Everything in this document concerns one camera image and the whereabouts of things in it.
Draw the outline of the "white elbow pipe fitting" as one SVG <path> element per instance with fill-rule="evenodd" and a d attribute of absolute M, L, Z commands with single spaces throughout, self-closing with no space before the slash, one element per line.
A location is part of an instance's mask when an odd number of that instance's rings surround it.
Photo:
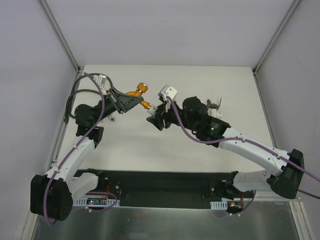
<path fill-rule="evenodd" d="M 147 112 L 148 112 L 151 116 L 153 116 L 153 115 L 156 113 L 157 109 L 158 109 L 157 106 L 151 105 Z"/>

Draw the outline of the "orange water faucet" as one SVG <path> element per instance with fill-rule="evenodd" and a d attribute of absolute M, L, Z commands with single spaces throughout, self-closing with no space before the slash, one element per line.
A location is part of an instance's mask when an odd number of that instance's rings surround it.
<path fill-rule="evenodd" d="M 145 94 L 148 90 L 148 86 L 144 82 L 140 82 L 135 91 L 129 91 L 126 93 L 127 96 L 132 97 L 141 97 L 143 94 Z M 151 108 L 151 104 L 145 100 L 142 100 L 140 103 L 144 107 L 144 109 L 149 110 Z"/>

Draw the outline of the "white elbow fitting right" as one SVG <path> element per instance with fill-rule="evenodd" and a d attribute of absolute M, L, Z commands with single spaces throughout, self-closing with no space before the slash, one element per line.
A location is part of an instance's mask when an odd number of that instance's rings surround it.
<path fill-rule="evenodd" d="M 210 113 L 210 116 L 217 118 L 219 120 L 221 120 L 223 117 L 223 114 L 218 109 L 215 109 L 215 108 L 210 109 L 209 113 Z"/>

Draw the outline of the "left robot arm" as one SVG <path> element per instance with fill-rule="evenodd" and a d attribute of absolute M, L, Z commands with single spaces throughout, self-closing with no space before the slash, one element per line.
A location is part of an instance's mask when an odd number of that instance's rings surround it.
<path fill-rule="evenodd" d="M 75 174 L 84 160 L 97 148 L 103 138 L 104 128 L 98 124 L 114 112 L 126 113 L 144 99 L 148 90 L 139 83 L 135 91 L 122 93 L 111 87 L 100 94 L 95 106 L 80 104 L 75 108 L 77 131 L 64 157 L 44 175 L 35 175 L 30 183 L 30 211 L 46 219 L 64 221 L 73 208 L 73 203 L 92 191 L 99 195 L 106 183 L 99 172 L 89 170 L 79 177 Z"/>

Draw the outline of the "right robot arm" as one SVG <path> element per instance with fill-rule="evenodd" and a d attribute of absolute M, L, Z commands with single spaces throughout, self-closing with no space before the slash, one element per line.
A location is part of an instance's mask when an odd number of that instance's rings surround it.
<path fill-rule="evenodd" d="M 232 178 L 215 188 L 217 194 L 233 199 L 242 192 L 272 190 L 283 198 L 296 198 L 305 168 L 301 151 L 287 152 L 246 137 L 229 123 L 210 116 L 207 106 L 196 96 L 186 98 L 181 107 L 176 102 L 169 109 L 166 106 L 166 102 L 157 106 L 146 119 L 158 130 L 180 126 L 194 141 L 233 152 L 263 168 L 231 172 Z"/>

